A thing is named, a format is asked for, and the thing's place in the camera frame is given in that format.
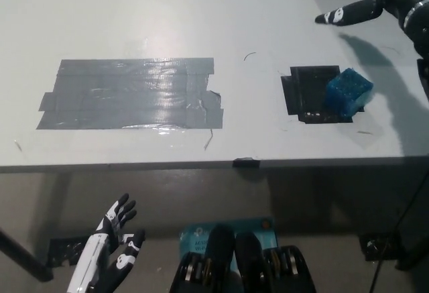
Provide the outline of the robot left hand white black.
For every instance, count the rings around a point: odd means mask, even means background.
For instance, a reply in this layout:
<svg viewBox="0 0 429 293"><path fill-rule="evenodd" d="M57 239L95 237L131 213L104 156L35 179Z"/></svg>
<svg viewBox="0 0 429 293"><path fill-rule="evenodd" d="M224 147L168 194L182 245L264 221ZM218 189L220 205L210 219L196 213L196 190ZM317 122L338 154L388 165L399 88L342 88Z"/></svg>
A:
<svg viewBox="0 0 429 293"><path fill-rule="evenodd" d="M145 241L145 230L124 234L137 211L125 193L105 213L88 238L68 285L68 292L114 292L132 270Z"/></svg>

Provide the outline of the robot right hand white black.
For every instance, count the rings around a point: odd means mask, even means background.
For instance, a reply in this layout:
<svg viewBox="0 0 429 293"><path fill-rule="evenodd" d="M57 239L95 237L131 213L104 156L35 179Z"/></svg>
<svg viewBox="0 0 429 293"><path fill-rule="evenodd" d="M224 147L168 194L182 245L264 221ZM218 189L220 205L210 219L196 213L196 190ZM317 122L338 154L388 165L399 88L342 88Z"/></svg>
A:
<svg viewBox="0 0 429 293"><path fill-rule="evenodd" d="M383 11L392 14L404 32L428 23L428 0L362 0L318 15L315 23L348 26L370 21Z"/></svg>

